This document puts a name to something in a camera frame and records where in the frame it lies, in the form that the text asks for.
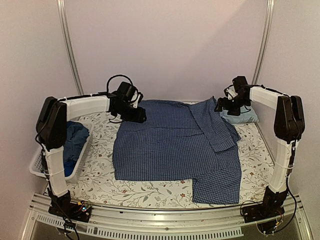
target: floral mattress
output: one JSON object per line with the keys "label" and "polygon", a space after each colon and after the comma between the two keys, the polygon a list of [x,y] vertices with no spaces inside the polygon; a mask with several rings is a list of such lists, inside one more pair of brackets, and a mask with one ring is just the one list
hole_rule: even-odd
{"label": "floral mattress", "polygon": [[[80,118],[93,122],[93,141],[79,181],[68,183],[71,197],[92,203],[152,209],[190,209],[221,207],[192,202],[192,180],[123,181],[115,180],[113,145],[120,124],[111,123],[109,113],[94,113]],[[240,204],[262,201],[273,173],[273,162],[254,123],[236,124],[242,179]]]}

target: metal rail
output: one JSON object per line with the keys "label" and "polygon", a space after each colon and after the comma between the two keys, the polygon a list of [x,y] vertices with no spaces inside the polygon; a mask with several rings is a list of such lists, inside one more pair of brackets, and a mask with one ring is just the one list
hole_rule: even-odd
{"label": "metal rail", "polygon": [[71,67],[71,71],[74,79],[74,84],[78,94],[84,95],[84,89],[80,81],[76,59],[75,59],[74,51],[71,44],[70,32],[69,32],[68,21],[67,21],[67,13],[66,13],[66,7],[65,7],[65,0],[57,0],[57,5],[58,5],[58,12],[59,12],[60,23],[62,28],[62,35],[64,38],[65,48],[68,55],[68,59],[69,59],[69,63],[70,63],[70,67]]}
{"label": "metal rail", "polygon": [[[296,199],[298,211],[303,211],[299,196],[296,196]],[[30,216],[34,221],[63,228],[62,218],[48,213],[50,204],[51,199],[48,196],[35,193],[29,207],[33,212]],[[283,206],[285,215],[292,214],[295,208],[294,200],[287,198]],[[89,223],[78,222],[77,230],[81,234],[107,239],[204,240],[243,236],[241,227],[250,224],[255,223],[244,222],[238,205],[158,210],[94,204]]]}
{"label": "metal rail", "polygon": [[255,66],[253,78],[252,78],[253,85],[256,85],[259,80],[262,63],[264,61],[264,57],[267,49],[267,44],[268,44],[268,39],[269,39],[269,34],[270,34],[270,29],[272,24],[272,18],[274,15],[274,6],[275,6],[275,0],[268,0],[260,51],[259,51],[256,66]]}

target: vertical metal bar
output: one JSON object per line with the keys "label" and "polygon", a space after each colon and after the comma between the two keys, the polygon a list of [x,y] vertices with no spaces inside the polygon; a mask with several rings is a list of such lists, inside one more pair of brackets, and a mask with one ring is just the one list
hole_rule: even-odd
{"label": "vertical metal bar", "polygon": [[57,5],[58,5],[58,12],[59,12],[60,23],[62,28],[62,35],[64,38],[65,48],[68,55],[75,87],[79,95],[84,95],[84,90],[80,81],[76,59],[75,59],[74,51],[71,44],[71,38],[70,38],[70,32],[68,28],[67,14],[66,14],[66,8],[65,8],[65,0],[57,0]]}
{"label": "vertical metal bar", "polygon": [[35,228],[37,220],[37,212],[28,209],[26,212],[26,220],[24,222],[24,227],[22,230],[21,236],[18,239],[20,240],[30,240],[32,237],[33,230]]}
{"label": "vertical metal bar", "polygon": [[269,39],[272,18],[274,15],[274,6],[275,6],[275,0],[268,0],[264,28],[263,28],[262,41],[261,41],[261,45],[260,45],[260,51],[259,51],[256,66],[255,66],[253,78],[252,78],[253,85],[257,84],[258,80],[259,80],[259,76],[260,76],[260,72],[261,72],[261,68],[262,68],[262,63],[263,63],[266,49],[267,49],[267,43],[268,43],[268,39]]}
{"label": "vertical metal bar", "polygon": [[302,209],[300,207],[297,208],[297,211],[295,213],[295,218],[297,221],[297,225],[299,227],[301,239],[313,240],[314,237],[312,235],[310,224],[308,222],[308,218],[304,208]]}

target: metal pole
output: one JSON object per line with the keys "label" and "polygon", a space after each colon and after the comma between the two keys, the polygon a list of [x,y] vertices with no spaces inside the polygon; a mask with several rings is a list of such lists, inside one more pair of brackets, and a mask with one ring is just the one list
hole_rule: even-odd
{"label": "metal pole", "polygon": [[262,63],[263,63],[266,49],[267,49],[267,43],[268,43],[270,29],[271,29],[271,23],[272,23],[272,17],[274,14],[274,6],[275,6],[275,0],[268,0],[264,28],[263,28],[262,41],[261,41],[261,45],[260,45],[260,51],[259,51],[256,66],[255,66],[253,78],[252,78],[253,85],[257,84],[258,80],[259,80],[259,76],[260,76],[260,72],[261,72],[261,68],[262,68]]}
{"label": "metal pole", "polygon": [[65,1],[57,0],[57,5],[58,5],[58,12],[59,12],[60,23],[62,28],[62,35],[64,38],[65,48],[68,55],[75,87],[79,95],[84,95],[84,90],[80,81],[76,59],[75,59],[74,51],[71,44],[71,38],[70,38],[70,32],[68,28],[67,14],[66,14],[66,8],[65,8]]}

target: blue clothing in basket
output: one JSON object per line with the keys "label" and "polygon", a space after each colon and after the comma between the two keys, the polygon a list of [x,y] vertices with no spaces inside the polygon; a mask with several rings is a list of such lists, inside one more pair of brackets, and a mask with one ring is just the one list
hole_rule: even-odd
{"label": "blue clothing in basket", "polygon": [[72,174],[88,137],[89,130],[81,123],[67,122],[66,141],[63,145],[64,176]]}
{"label": "blue clothing in basket", "polygon": [[117,133],[113,147],[115,179],[192,179],[195,203],[238,203],[240,137],[219,112],[214,112],[215,106],[214,98],[197,104],[142,101],[146,122],[124,122]]}

